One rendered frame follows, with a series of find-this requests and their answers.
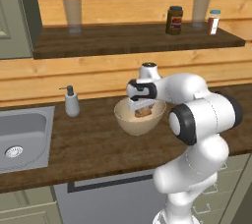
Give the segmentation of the grey-green wall cabinet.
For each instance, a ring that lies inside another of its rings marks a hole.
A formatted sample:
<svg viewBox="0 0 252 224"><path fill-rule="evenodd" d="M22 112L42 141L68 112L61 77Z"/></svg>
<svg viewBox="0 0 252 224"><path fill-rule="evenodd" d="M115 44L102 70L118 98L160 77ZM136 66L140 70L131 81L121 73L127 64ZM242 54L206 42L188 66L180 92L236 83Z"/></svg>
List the grey-green wall cabinet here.
<svg viewBox="0 0 252 224"><path fill-rule="evenodd" d="M21 0L27 31L31 43L31 50L35 49L42 32L42 20L37 0Z"/></svg>

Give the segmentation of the grey dishwasher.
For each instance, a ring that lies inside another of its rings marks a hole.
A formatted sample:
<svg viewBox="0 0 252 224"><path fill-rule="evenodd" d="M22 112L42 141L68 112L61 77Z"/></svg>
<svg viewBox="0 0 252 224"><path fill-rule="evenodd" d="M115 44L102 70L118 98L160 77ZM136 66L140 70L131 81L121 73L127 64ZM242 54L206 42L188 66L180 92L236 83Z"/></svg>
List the grey dishwasher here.
<svg viewBox="0 0 252 224"><path fill-rule="evenodd" d="M74 183L83 186L153 173L145 170ZM164 207L165 195L158 192L153 178L70 194L67 184L54 186L63 224L152 224Z"/></svg>

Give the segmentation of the beige base cabinet door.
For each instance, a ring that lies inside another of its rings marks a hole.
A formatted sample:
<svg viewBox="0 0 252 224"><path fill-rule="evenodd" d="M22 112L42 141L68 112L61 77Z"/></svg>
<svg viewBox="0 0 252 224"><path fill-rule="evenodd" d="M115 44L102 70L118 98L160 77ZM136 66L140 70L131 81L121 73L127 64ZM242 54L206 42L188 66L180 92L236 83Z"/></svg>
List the beige base cabinet door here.
<svg viewBox="0 0 252 224"><path fill-rule="evenodd" d="M0 224L63 224L53 187L0 194Z"/></svg>

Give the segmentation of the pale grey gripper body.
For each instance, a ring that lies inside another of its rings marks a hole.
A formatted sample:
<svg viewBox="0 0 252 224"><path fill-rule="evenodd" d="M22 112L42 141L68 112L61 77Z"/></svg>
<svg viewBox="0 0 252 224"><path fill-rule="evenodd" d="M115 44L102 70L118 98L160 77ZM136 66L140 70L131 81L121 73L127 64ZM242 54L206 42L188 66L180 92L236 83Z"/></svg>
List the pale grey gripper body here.
<svg viewBox="0 0 252 224"><path fill-rule="evenodd" d="M156 101L154 99L142 98L142 99L138 99L137 101L133 101L131 98L128 99L129 109L134 110L134 111L142 109L144 107L152 106L155 103Z"/></svg>

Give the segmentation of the grey soap dispenser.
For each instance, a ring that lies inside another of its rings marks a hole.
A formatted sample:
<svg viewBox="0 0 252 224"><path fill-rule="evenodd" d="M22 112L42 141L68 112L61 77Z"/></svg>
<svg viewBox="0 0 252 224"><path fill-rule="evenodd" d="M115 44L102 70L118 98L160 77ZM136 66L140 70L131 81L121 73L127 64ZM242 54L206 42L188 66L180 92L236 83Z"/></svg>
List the grey soap dispenser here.
<svg viewBox="0 0 252 224"><path fill-rule="evenodd" d="M71 85L64 86L65 94L65 111L69 117L76 117L80 114L80 105L77 93Z"/></svg>

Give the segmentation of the dark jar with red label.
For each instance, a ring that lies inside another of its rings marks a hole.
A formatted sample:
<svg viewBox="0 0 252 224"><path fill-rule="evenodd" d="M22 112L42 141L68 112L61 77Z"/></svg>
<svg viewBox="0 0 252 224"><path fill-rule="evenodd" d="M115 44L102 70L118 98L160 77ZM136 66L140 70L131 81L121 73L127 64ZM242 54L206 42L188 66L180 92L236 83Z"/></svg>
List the dark jar with red label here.
<svg viewBox="0 0 252 224"><path fill-rule="evenodd" d="M165 32L170 35L178 35L181 32L182 17L181 6L170 6L167 12Z"/></svg>

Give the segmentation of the shallow beige drawer front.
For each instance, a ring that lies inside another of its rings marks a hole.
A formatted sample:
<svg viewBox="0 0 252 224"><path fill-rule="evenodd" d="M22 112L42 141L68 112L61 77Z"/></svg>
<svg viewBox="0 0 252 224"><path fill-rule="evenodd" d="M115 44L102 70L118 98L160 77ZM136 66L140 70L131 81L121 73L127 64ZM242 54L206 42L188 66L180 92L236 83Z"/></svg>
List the shallow beige drawer front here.
<svg viewBox="0 0 252 224"><path fill-rule="evenodd" d="M229 156L225 161L227 169L220 170L220 173L242 170L248 158L249 154Z"/></svg>

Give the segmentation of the small bottle with blue cap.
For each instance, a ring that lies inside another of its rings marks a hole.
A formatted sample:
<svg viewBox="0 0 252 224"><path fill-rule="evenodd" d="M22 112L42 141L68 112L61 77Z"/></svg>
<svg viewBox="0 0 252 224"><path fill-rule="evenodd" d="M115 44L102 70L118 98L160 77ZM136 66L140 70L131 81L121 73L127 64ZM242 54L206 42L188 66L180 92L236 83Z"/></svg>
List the small bottle with blue cap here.
<svg viewBox="0 0 252 224"><path fill-rule="evenodd" d="M214 35L217 33L221 11L211 10L208 19L209 35Z"/></svg>

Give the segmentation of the grey-green wall cabinet door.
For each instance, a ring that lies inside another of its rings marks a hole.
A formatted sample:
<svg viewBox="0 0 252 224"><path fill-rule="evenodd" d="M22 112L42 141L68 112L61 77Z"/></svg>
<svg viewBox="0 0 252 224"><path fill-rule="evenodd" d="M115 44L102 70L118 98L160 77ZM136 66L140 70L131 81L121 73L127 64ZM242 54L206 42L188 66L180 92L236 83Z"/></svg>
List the grey-green wall cabinet door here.
<svg viewBox="0 0 252 224"><path fill-rule="evenodd" d="M31 42L20 0L0 0L0 59L31 56Z"/></svg>

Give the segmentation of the steel sink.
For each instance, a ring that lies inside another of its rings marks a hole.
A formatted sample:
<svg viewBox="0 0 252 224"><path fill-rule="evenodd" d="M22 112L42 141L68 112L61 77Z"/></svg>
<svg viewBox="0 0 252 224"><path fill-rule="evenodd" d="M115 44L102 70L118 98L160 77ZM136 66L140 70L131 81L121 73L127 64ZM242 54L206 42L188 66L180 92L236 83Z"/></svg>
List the steel sink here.
<svg viewBox="0 0 252 224"><path fill-rule="evenodd" d="M54 106L0 111L0 174L48 166Z"/></svg>

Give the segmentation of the dark wooden shelf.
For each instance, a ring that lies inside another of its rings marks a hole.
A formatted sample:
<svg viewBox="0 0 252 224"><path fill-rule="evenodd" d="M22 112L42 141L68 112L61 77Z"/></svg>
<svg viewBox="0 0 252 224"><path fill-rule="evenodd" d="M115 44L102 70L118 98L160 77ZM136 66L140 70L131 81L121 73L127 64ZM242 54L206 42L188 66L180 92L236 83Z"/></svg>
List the dark wooden shelf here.
<svg viewBox="0 0 252 224"><path fill-rule="evenodd" d="M83 26L81 34L74 36L66 28L44 28L33 58L55 59L244 45L244 39L221 28L216 34L208 35L207 24L193 28L189 23L184 23L178 35L167 34L165 24Z"/></svg>

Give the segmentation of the beige bowl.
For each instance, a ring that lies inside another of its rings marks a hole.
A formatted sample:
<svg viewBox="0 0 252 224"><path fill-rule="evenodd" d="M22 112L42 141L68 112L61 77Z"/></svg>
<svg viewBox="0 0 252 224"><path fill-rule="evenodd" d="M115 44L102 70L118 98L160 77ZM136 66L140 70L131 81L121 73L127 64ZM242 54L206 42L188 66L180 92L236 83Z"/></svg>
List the beige bowl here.
<svg viewBox="0 0 252 224"><path fill-rule="evenodd" d="M151 109L151 115L137 118L135 111L129 109L128 98L123 98L115 105L114 114L123 131L132 136L141 136L158 124L165 110L166 103L157 101Z"/></svg>

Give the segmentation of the brown bread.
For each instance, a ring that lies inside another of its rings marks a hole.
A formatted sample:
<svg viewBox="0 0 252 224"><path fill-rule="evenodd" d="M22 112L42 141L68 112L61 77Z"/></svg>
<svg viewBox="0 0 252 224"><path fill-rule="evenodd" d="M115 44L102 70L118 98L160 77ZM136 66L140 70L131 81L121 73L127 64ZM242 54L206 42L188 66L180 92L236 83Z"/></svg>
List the brown bread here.
<svg viewBox="0 0 252 224"><path fill-rule="evenodd" d="M152 108L150 106L138 109L135 111L136 118L146 117L152 114Z"/></svg>

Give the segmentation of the clear drinking glass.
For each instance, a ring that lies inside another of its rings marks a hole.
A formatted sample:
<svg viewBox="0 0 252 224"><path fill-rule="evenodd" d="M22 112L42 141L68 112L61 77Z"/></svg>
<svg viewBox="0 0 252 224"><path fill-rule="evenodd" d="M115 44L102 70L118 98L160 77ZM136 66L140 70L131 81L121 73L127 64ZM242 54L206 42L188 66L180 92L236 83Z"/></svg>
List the clear drinking glass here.
<svg viewBox="0 0 252 224"><path fill-rule="evenodd" d="M201 28L204 25L210 0L194 0L192 13L192 26Z"/></svg>
<svg viewBox="0 0 252 224"><path fill-rule="evenodd" d="M63 0L67 27L71 36L82 34L82 2L81 0Z"/></svg>

